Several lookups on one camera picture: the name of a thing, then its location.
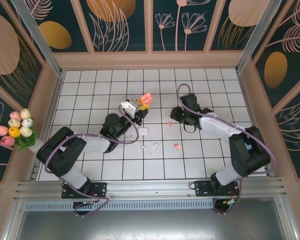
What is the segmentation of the orange earbud charging case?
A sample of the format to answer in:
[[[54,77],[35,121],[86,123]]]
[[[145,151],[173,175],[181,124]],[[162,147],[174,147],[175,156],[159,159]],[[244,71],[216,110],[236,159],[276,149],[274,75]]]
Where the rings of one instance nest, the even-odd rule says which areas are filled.
[[[149,104],[153,100],[153,98],[152,98],[151,94],[148,92],[148,93],[144,94],[143,96],[141,96],[140,100],[143,105],[146,105],[146,104]]]

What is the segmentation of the white ribbed vase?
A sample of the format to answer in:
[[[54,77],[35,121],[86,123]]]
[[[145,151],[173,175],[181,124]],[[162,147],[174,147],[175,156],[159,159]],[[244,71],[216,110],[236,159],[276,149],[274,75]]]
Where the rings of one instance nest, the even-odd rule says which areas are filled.
[[[40,150],[40,148],[44,145],[45,143],[40,140],[40,139],[36,139],[36,142],[32,145],[32,146],[29,146],[29,150],[31,150],[33,153],[37,154],[38,151]]]

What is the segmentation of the artificial tulip bouquet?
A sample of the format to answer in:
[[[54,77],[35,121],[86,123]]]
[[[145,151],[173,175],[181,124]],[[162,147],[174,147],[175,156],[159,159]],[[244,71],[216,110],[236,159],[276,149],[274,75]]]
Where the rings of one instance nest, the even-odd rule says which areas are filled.
[[[18,147],[18,151],[29,149],[36,139],[38,132],[33,130],[33,118],[31,112],[24,108],[21,111],[13,111],[9,115],[8,126],[0,123],[0,146],[7,149]]]

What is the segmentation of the grey metal panel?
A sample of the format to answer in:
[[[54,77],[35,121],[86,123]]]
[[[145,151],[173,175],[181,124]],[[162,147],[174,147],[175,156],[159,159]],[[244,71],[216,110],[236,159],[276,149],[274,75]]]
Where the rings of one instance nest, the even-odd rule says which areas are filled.
[[[16,240],[292,240],[274,214],[239,218],[211,210],[26,212]]]

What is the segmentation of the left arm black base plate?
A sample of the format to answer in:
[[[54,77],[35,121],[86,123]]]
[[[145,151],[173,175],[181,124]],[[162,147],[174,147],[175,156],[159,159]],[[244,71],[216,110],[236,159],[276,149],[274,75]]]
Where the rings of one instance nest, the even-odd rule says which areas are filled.
[[[87,199],[86,196],[77,193],[69,185],[62,183],[61,184],[61,198],[62,199]],[[107,183],[105,182],[95,182],[91,184],[90,190],[86,195],[94,197],[105,198],[107,193]]]

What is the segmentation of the aluminium mounting rail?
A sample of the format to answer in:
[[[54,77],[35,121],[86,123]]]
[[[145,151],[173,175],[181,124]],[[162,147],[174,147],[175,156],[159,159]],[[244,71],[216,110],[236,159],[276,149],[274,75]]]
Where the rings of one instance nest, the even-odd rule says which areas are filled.
[[[164,180],[110,180],[106,197],[110,200],[183,200],[194,199],[195,190],[190,188],[191,179]],[[13,194],[15,201],[61,200],[61,181],[19,182]],[[279,177],[248,177],[242,180],[242,198],[272,198],[287,194]]]

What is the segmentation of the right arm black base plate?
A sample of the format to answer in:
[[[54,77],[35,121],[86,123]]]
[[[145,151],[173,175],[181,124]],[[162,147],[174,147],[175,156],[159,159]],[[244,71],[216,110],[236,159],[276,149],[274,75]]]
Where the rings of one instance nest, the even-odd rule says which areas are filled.
[[[194,182],[194,190],[197,197],[230,197],[231,194],[238,196],[239,185],[233,181],[227,185],[220,185],[211,180],[198,180]]]

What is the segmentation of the aluminium frame post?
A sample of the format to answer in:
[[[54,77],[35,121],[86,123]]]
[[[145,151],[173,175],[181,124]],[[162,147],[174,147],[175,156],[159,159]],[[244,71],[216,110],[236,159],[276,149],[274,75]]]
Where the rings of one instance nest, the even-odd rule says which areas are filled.
[[[10,0],[10,2],[54,73],[60,76],[62,68],[36,22],[36,20],[44,20],[51,12],[53,9],[52,0]]]
[[[244,50],[242,52],[242,55],[235,67],[236,73],[238,75],[241,75],[241,73],[245,69],[253,52],[257,48],[257,45],[261,41],[275,14],[280,8],[281,2],[282,0],[268,0],[268,3],[258,23],[256,24],[250,38],[248,39],[247,44],[245,45]]]

